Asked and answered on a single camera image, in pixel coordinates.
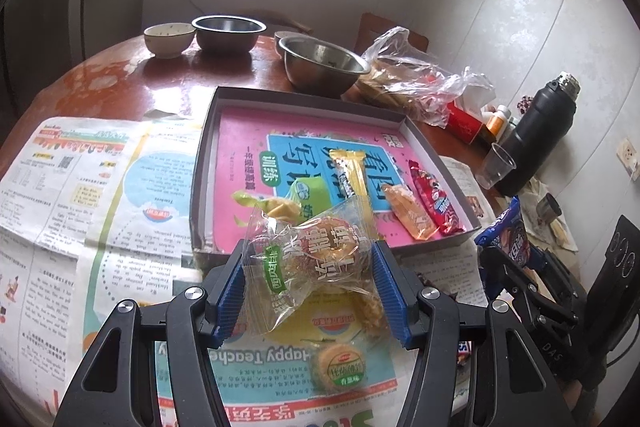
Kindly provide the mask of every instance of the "transparent plastic cup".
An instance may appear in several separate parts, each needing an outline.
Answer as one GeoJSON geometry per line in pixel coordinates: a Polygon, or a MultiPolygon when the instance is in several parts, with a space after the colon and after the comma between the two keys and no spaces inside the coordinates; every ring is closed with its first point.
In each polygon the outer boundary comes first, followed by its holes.
{"type": "Polygon", "coordinates": [[[480,170],[476,172],[476,181],[482,188],[489,190],[514,168],[516,164],[510,154],[497,143],[492,143],[489,154],[485,156],[480,170]]]}

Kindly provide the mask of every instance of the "white ceramic bowl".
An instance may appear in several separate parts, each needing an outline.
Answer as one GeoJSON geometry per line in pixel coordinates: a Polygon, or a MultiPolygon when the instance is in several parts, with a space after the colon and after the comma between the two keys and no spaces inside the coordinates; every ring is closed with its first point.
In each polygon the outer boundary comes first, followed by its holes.
{"type": "Polygon", "coordinates": [[[276,46],[276,51],[280,58],[284,58],[284,50],[280,47],[280,39],[289,37],[290,35],[300,35],[298,32],[279,31],[273,34],[273,44],[276,46]]]}
{"type": "Polygon", "coordinates": [[[175,58],[189,47],[196,28],[188,22],[169,22],[145,30],[146,48],[158,58],[175,58]]]}

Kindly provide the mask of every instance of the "bowl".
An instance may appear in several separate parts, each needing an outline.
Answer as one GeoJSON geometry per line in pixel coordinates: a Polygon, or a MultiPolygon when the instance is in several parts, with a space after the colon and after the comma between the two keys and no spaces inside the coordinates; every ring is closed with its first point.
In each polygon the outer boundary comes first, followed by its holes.
{"type": "Polygon", "coordinates": [[[203,51],[216,55],[248,53],[267,29],[260,21],[234,15],[207,15],[191,24],[196,28],[196,40],[203,51]]]}
{"type": "Polygon", "coordinates": [[[371,66],[353,52],[307,35],[280,39],[289,82],[300,91],[339,98],[371,66]]]}
{"type": "Polygon", "coordinates": [[[188,22],[169,22],[145,30],[145,46],[158,58],[175,58],[193,41],[196,28],[188,22]]]}
{"type": "Polygon", "coordinates": [[[284,50],[280,47],[280,39],[284,37],[289,37],[291,35],[300,35],[299,32],[289,32],[286,30],[275,32],[273,34],[273,44],[276,46],[276,53],[280,55],[280,58],[284,58],[284,50]]]}

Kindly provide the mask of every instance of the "red snack package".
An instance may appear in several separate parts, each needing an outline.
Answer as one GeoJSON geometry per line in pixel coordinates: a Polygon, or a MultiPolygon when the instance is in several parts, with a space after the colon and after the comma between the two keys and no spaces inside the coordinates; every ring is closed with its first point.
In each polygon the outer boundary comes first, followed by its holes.
{"type": "Polygon", "coordinates": [[[418,197],[433,222],[438,226],[440,233],[452,235],[464,232],[465,229],[460,226],[458,214],[456,214],[453,205],[447,198],[447,193],[442,190],[436,177],[420,169],[420,166],[414,161],[409,161],[409,170],[418,197]]]}

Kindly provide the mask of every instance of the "wooden table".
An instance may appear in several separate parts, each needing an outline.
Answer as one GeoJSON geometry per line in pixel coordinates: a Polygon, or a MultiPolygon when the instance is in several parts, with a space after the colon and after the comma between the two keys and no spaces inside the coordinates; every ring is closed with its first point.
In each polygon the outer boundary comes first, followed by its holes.
{"type": "MultiPolygon", "coordinates": [[[[31,133],[47,118],[78,116],[141,120],[155,108],[204,118],[218,86],[292,91],[273,39],[260,37],[250,55],[211,57],[193,42],[179,58],[161,60],[145,47],[142,36],[116,44],[77,65],[38,93],[0,149],[0,178],[4,176],[31,133]]],[[[362,102],[353,87],[343,99],[362,102]]],[[[426,124],[420,130],[442,156],[466,163],[473,172],[484,152],[448,132],[426,124]]],[[[497,214],[495,191],[486,193],[497,214]]]]}

